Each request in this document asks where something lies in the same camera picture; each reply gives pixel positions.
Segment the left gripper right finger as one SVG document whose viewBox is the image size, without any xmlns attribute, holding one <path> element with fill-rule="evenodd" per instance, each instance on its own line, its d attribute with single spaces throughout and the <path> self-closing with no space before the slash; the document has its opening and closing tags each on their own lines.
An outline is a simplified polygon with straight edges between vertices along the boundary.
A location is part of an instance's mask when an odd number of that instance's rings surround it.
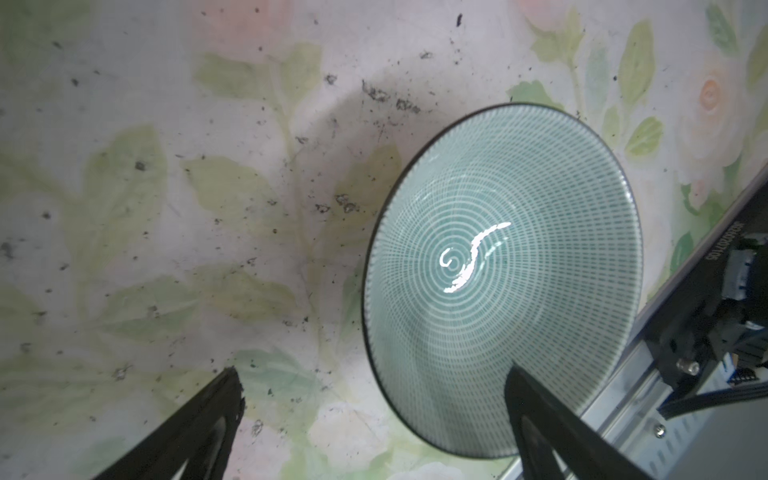
<svg viewBox="0 0 768 480">
<path fill-rule="evenodd" d="M 518 365 L 504 398 L 524 478 L 562 479 L 560 462 L 579 479 L 648 477 Z"/>
</svg>

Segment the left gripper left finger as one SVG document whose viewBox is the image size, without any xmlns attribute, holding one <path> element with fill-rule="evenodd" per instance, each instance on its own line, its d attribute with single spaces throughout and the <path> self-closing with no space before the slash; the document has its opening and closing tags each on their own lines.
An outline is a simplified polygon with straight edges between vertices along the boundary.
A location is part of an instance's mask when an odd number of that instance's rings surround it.
<svg viewBox="0 0 768 480">
<path fill-rule="evenodd" d="M 221 479 L 243 418 L 245 398 L 227 367 L 98 479 Z"/>
</svg>

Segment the mint green striped bowl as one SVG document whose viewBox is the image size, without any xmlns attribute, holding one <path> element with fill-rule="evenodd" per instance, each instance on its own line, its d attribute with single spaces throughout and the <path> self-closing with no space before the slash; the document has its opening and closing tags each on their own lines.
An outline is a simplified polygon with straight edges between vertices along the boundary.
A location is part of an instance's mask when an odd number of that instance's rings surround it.
<svg viewBox="0 0 768 480">
<path fill-rule="evenodd" d="M 530 103 L 467 115 L 416 155 L 377 220 L 362 287 L 376 381 L 433 447 L 513 456 L 510 369 L 582 413 L 628 342 L 642 271 L 629 182 L 590 127 Z"/>
</svg>

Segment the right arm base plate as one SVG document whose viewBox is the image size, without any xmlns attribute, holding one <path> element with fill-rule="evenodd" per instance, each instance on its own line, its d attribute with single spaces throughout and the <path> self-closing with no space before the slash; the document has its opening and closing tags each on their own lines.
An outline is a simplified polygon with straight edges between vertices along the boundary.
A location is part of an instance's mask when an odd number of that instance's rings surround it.
<svg viewBox="0 0 768 480">
<path fill-rule="evenodd" d="M 653 314 L 645 341 L 671 394 L 662 418 L 761 400 L 767 384 L 767 189 L 761 187 Z"/>
</svg>

